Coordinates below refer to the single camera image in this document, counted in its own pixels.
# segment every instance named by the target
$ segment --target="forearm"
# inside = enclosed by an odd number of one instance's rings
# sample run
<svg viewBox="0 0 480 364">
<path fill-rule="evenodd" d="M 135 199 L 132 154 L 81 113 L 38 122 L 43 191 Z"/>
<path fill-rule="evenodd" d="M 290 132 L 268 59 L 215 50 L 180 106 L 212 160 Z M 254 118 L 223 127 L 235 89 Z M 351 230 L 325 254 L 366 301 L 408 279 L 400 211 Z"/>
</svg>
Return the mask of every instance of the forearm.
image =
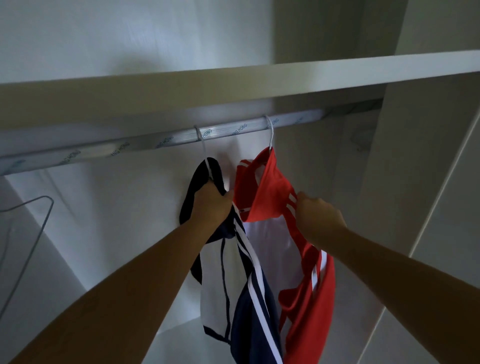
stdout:
<svg viewBox="0 0 480 364">
<path fill-rule="evenodd" d="M 216 226 L 187 221 L 72 304 L 13 361 L 140 364 Z"/>
<path fill-rule="evenodd" d="M 314 244 L 351 269 L 439 362 L 480 357 L 478 289 L 346 228 Z"/>
</svg>

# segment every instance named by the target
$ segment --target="hand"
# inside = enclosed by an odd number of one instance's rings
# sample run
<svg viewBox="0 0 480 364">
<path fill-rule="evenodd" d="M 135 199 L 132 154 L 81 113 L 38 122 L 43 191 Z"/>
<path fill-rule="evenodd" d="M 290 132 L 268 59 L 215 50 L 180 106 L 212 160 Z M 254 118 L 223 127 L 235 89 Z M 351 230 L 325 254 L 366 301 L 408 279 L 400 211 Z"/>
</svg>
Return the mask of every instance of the hand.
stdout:
<svg viewBox="0 0 480 364">
<path fill-rule="evenodd" d="M 224 196 L 212 181 L 208 181 L 195 193 L 190 220 L 207 224 L 216 229 L 228 216 L 232 208 L 233 190 Z"/>
<path fill-rule="evenodd" d="M 342 213 L 321 198 L 310 198 L 305 193 L 297 195 L 297 227 L 305 239 L 320 249 L 324 239 L 332 238 L 337 232 L 346 229 Z"/>
</svg>

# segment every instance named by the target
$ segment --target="person's left hand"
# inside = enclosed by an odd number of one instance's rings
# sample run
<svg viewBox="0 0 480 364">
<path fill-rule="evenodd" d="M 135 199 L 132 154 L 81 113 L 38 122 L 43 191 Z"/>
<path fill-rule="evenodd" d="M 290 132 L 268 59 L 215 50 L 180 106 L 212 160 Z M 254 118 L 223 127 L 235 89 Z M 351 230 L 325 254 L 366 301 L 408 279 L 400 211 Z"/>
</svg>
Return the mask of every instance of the person's left hand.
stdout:
<svg viewBox="0 0 480 364">
<path fill-rule="evenodd" d="M 212 181 L 208 181 L 195 193 L 190 219 L 217 228 L 225 220 L 232 208 L 233 190 L 224 196 Z"/>
</svg>

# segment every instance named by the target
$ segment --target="person's left arm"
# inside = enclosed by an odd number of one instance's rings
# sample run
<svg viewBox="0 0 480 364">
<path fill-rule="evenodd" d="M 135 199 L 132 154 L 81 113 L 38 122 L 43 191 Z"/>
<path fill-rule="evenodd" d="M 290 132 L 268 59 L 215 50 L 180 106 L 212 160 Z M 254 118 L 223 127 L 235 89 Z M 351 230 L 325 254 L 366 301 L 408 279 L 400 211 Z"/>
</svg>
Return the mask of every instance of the person's left arm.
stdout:
<svg viewBox="0 0 480 364">
<path fill-rule="evenodd" d="M 85 293 L 11 364 L 140 364 L 195 258 L 227 217 L 232 191 L 211 182 L 191 218 Z"/>
</svg>

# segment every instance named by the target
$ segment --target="metal rod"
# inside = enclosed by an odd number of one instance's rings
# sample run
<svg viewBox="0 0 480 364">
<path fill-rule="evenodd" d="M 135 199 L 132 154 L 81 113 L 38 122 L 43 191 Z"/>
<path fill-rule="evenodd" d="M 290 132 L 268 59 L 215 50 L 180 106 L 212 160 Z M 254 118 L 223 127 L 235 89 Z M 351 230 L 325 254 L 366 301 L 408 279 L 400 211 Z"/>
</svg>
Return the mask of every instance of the metal rod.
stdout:
<svg viewBox="0 0 480 364">
<path fill-rule="evenodd" d="M 349 114 L 350 112 L 364 112 L 372 109 L 380 109 L 381 107 L 382 99 L 375 99 L 332 108 L 274 115 L 270 116 L 270 119 L 272 120 L 274 128 L 279 128 L 282 126 L 317 121 L 323 119 L 326 115 L 329 117 L 341 116 Z M 257 132 L 269 129 L 269 127 L 267 120 L 262 116 L 256 119 L 206 126 L 199 129 L 204 140 L 210 140 L 224 136 Z M 123 153 L 153 150 L 198 141 L 200 141 L 200 139 L 197 131 L 195 128 L 190 128 L 3 156 L 0 157 L 0 175 L 5 176 L 28 170 L 62 166 L 96 158 L 116 157 Z"/>
</svg>

